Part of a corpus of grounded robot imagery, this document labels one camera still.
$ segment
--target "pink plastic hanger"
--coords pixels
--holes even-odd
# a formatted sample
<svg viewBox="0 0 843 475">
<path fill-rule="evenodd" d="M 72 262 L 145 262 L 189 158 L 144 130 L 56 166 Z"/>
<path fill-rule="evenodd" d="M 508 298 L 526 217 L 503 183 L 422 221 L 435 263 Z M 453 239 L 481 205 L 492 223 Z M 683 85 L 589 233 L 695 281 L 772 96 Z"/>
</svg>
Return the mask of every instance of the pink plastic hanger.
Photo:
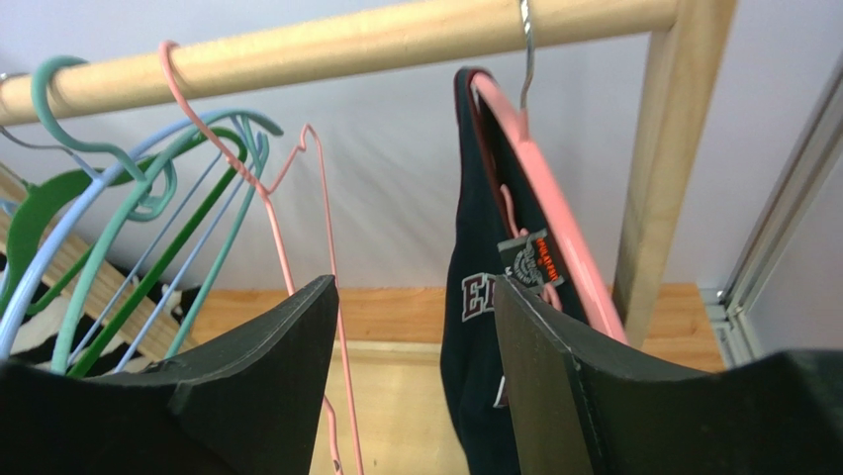
<svg viewBox="0 0 843 475">
<path fill-rule="evenodd" d="M 571 280 L 583 303 L 589 325 L 601 333 L 627 343 L 617 310 L 609 298 L 609 291 L 586 246 L 586 241 L 571 213 L 568 201 L 553 178 L 553 172 L 547 165 L 541 149 L 529 134 L 526 94 L 532 81 L 534 47 L 527 0 L 520 0 L 520 9 L 527 39 L 527 76 L 521 89 L 520 111 L 513 107 L 495 80 L 488 74 L 483 72 L 475 74 L 471 85 L 498 120 L 535 193 L 538 204 L 547 219 L 549 231 L 554 236 L 565 259 Z M 509 190 L 502 190 L 502 193 L 506 201 Z M 511 220 L 510 226 L 513 227 L 512 212 L 508 214 Z"/>
</svg>

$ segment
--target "green plastic hanger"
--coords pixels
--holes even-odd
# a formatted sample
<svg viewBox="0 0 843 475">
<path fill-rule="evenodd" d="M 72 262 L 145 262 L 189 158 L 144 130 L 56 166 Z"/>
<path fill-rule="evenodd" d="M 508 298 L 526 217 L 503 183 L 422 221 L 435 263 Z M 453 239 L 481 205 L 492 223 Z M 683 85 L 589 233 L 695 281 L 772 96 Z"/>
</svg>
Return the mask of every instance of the green plastic hanger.
<svg viewBox="0 0 843 475">
<path fill-rule="evenodd" d="M 221 139 L 228 139 L 228 140 L 231 140 L 232 142 L 235 142 L 235 144 L 237 144 L 237 147 L 238 147 L 237 159 L 240 160 L 241 162 L 245 162 L 246 158 L 248 157 L 248 150 L 243 145 L 243 143 L 239 140 L 239 136 L 237 134 L 229 131 L 228 129 L 221 129 L 221 128 L 214 128 L 214 132 L 215 133 L 219 132 L 218 136 Z M 264 150 L 268 151 L 268 149 L 269 149 L 268 141 L 266 141 L 263 144 L 263 148 L 264 148 Z M 155 264 L 152 266 L 152 268 L 149 270 L 149 272 L 143 277 L 143 279 L 140 280 L 140 283 L 135 288 L 135 291 L 132 293 L 132 295 L 129 297 L 129 299 L 127 299 L 127 301 L 124 303 L 123 307 L 121 307 L 121 309 L 117 312 L 117 314 L 115 314 L 115 316 L 111 320 L 111 322 L 109 322 L 103 328 L 103 330 L 97 335 L 97 337 L 94 338 L 94 341 L 91 343 L 90 346 L 88 346 L 88 348 L 86 348 L 85 352 L 79 358 L 78 362 L 76 362 L 76 364 L 73 365 L 73 367 L 70 369 L 70 371 L 68 371 L 68 373 L 67 373 L 68 376 L 71 376 L 71 377 L 83 377 L 83 376 L 85 376 L 85 374 L 88 372 L 88 370 L 91 368 L 91 366 L 93 366 L 94 362 L 96 362 L 97 358 L 100 357 L 100 354 L 105 349 L 106 345 L 108 345 L 108 343 L 111 341 L 111 339 L 114 338 L 114 336 L 117 334 L 117 331 L 120 329 L 120 327 L 122 327 L 123 324 L 125 324 L 126 321 L 129 319 L 129 316 L 132 314 L 132 311 L 140 304 L 143 297 L 145 297 L 145 295 L 149 292 L 149 290 L 152 288 L 152 286 L 155 284 L 155 282 L 157 282 L 158 279 L 160 279 L 161 275 L 163 274 L 163 272 L 167 268 L 167 266 L 169 266 L 170 263 L 172 263 L 176 254 L 179 252 L 179 250 L 181 250 L 181 248 L 185 244 L 185 242 L 187 242 L 187 240 L 190 238 L 190 236 L 193 234 L 193 232 L 196 231 L 196 229 L 199 227 L 199 224 L 202 223 L 202 221 L 205 219 L 205 217 L 211 211 L 211 208 L 214 206 L 214 204 L 217 202 L 217 200 L 219 200 L 219 198 L 223 195 L 223 192 L 226 190 L 226 188 L 229 186 L 229 184 L 232 182 L 232 180 L 234 179 L 235 176 L 236 176 L 236 170 L 234 170 L 233 168 L 229 168 L 228 170 L 226 170 L 226 173 L 223 175 L 223 177 L 220 179 L 220 181 L 217 183 L 217 185 L 214 187 L 214 189 L 211 191 L 211 193 L 208 195 L 208 197 L 205 198 L 205 200 L 202 202 L 202 204 L 199 206 L 199 208 L 196 210 L 196 212 L 194 212 L 193 216 L 190 218 L 190 220 L 185 225 L 185 228 L 183 230 L 181 230 L 181 232 L 179 232 L 179 234 L 175 237 L 173 242 L 171 242 L 170 245 L 167 247 L 167 249 L 164 251 L 163 255 L 155 262 Z M 142 191 L 142 189 L 140 187 L 137 187 L 135 195 L 139 196 L 140 191 Z M 125 221 L 125 219 L 122 219 L 122 220 L 120 219 L 120 213 L 121 212 L 126 213 L 126 210 L 128 210 L 131 205 L 132 205 L 132 203 L 129 201 L 129 199 L 127 199 L 127 202 L 124 203 L 124 206 L 121 209 L 121 211 L 119 211 L 118 214 L 115 215 L 114 219 L 112 219 L 112 222 L 109 223 L 109 226 L 102 233 L 102 236 L 97 241 L 97 244 L 95 245 L 95 247 L 101 246 L 106 250 L 108 249 L 108 247 L 111 245 L 111 240 L 113 240 L 111 238 L 111 236 L 115 236 L 117 234 L 117 233 L 112 234 L 112 229 L 116 228 L 117 231 L 118 231 L 119 227 Z M 71 298 L 71 307 L 72 307 L 73 299 L 77 298 L 77 293 L 79 293 L 79 289 L 80 289 L 80 287 L 77 286 L 76 291 L 73 293 L 73 297 Z M 74 309 L 72 309 L 72 308 L 68 309 L 68 315 L 70 317 L 73 317 L 73 315 L 75 315 L 75 314 L 72 314 L 71 311 L 74 311 Z M 56 364 L 55 354 L 53 354 L 53 369 L 55 369 L 55 364 Z"/>
<path fill-rule="evenodd" d="M 176 156 L 199 146 L 205 140 L 197 136 L 189 141 Z M 138 168 L 146 171 L 152 165 L 156 155 L 140 160 Z M 123 172 L 109 187 L 125 185 L 133 180 L 132 175 Z M 78 198 L 85 189 L 90 186 L 91 177 L 81 169 L 71 170 L 47 180 L 41 185 L 29 183 L 27 186 L 27 197 L 18 206 L 17 211 L 9 224 L 9 233 L 6 242 L 6 285 L 0 294 L 0 315 L 6 312 L 12 294 L 21 282 L 24 273 L 29 268 L 38 252 L 39 242 L 47 230 L 50 220 L 68 203 Z M 62 290 L 70 283 L 73 277 L 79 273 L 91 253 L 91 248 L 77 260 L 58 282 L 36 302 L 27 308 L 28 315 L 34 315 L 45 309 Z"/>
</svg>

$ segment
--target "navy t-shirt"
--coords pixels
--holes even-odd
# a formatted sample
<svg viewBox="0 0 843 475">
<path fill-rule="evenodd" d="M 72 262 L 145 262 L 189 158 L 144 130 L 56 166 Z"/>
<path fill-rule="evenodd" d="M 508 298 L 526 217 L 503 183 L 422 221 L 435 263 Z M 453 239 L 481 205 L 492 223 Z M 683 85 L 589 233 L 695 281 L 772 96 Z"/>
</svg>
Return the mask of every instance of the navy t-shirt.
<svg viewBox="0 0 843 475">
<path fill-rule="evenodd" d="M 472 77 L 481 72 L 486 71 L 462 68 L 454 78 L 462 179 L 440 370 L 471 473 L 512 475 L 519 473 L 518 458 L 493 304 L 495 276 L 504 273 L 498 243 L 514 238 L 500 185 L 510 189 L 519 228 L 534 233 L 546 229 L 547 222 L 494 115 L 471 90 Z M 558 254 L 553 259 L 562 262 Z M 584 322 L 571 283 L 557 291 L 565 313 Z"/>
</svg>

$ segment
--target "wooden surface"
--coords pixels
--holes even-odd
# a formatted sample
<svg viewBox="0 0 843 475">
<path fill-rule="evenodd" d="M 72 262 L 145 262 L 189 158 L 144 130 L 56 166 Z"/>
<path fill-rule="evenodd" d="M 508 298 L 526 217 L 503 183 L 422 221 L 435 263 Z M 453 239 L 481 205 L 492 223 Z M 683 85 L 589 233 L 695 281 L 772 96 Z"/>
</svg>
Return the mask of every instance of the wooden surface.
<svg viewBox="0 0 843 475">
<path fill-rule="evenodd" d="M 676 5 L 530 0 L 530 15 L 535 44 L 543 47 L 667 30 Z M 516 0 L 431 0 L 185 46 L 172 61 L 185 96 L 198 98 L 521 49 Z M 30 84 L 24 76 L 0 88 L 0 126 L 37 120 Z M 49 91 L 60 118 L 172 100 L 156 53 L 65 69 Z"/>
<path fill-rule="evenodd" d="M 676 25 L 650 39 L 612 299 L 640 347 L 670 254 L 734 0 L 681 0 Z"/>
<path fill-rule="evenodd" d="M 366 475 L 468 474 L 445 407 L 439 345 L 359 343 L 349 349 Z M 333 403 L 346 475 L 354 453 L 339 352 L 334 352 L 326 394 Z M 312 475 L 332 474 L 325 413 L 320 419 Z"/>
<path fill-rule="evenodd" d="M 214 290 L 199 313 L 192 336 L 207 341 L 275 307 L 285 297 L 282 291 Z M 341 289 L 339 299 L 348 339 L 442 342 L 444 289 Z M 696 369 L 723 369 L 696 285 L 661 287 L 643 350 Z"/>
<path fill-rule="evenodd" d="M 26 198 L 26 191 L 21 184 L 20 178 L 2 165 L 0 165 L 0 197 L 18 203 Z M 0 248 L 2 248 L 3 252 L 6 252 L 6 238 L 11 221 L 9 216 L 0 212 Z M 49 236 L 49 233 L 52 232 L 56 224 L 57 220 L 55 219 L 50 222 L 44 238 Z M 46 285 L 54 285 L 79 260 L 86 250 L 88 250 L 88 243 L 76 234 L 71 233 L 47 268 L 43 279 Z M 69 299 L 73 295 L 73 290 L 76 288 L 77 280 L 78 276 L 71 280 L 67 287 L 61 291 L 61 295 Z M 94 318 L 99 317 L 111 298 L 117 293 L 117 289 L 120 288 L 124 280 L 123 274 L 108 262 L 103 262 L 97 272 L 96 280 L 91 287 L 91 291 L 88 294 L 88 299 L 85 301 L 85 313 Z M 118 299 L 117 304 L 112 308 L 109 315 L 106 316 L 106 322 L 111 322 L 111 318 L 120 310 L 123 303 L 126 302 L 134 290 L 135 286 L 133 284 L 127 286 L 126 290 Z M 141 332 L 143 324 L 146 323 L 146 317 L 152 315 L 154 309 L 155 304 L 149 298 L 143 298 L 135 311 L 129 316 L 126 323 L 118 331 L 118 337 L 126 342 L 135 340 L 135 337 Z M 179 325 L 172 317 L 169 315 L 160 316 L 152 324 L 152 327 L 146 334 L 146 338 L 140 343 L 138 351 L 153 361 L 163 359 L 178 329 Z M 196 340 L 190 336 L 185 339 L 184 344 L 181 346 L 181 351 L 194 346 L 196 346 Z"/>
<path fill-rule="evenodd" d="M 274 307 L 281 292 L 213 291 L 193 335 L 205 341 Z M 368 475 L 465 475 L 465 456 L 445 407 L 439 376 L 443 289 L 340 291 L 349 344 L 364 467 Z M 693 284 L 663 285 L 643 350 L 676 363 L 720 371 L 723 363 Z M 326 393 L 333 402 L 345 473 L 354 455 L 339 352 Z M 311 474 L 332 473 L 325 415 Z"/>
</svg>

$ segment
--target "black foam piece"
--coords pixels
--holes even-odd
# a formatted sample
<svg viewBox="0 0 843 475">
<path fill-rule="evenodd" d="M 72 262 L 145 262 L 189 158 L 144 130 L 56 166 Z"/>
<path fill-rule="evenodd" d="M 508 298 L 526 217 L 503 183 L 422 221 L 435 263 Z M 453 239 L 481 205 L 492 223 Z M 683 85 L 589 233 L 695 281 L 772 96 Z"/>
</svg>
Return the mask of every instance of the black foam piece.
<svg viewBox="0 0 843 475">
<path fill-rule="evenodd" d="M 143 373 L 0 363 L 0 473 L 307 475 L 336 329 L 324 276 Z"/>
<path fill-rule="evenodd" d="M 523 475 L 843 473 L 843 352 L 708 374 L 647 355 L 499 277 Z"/>
</svg>

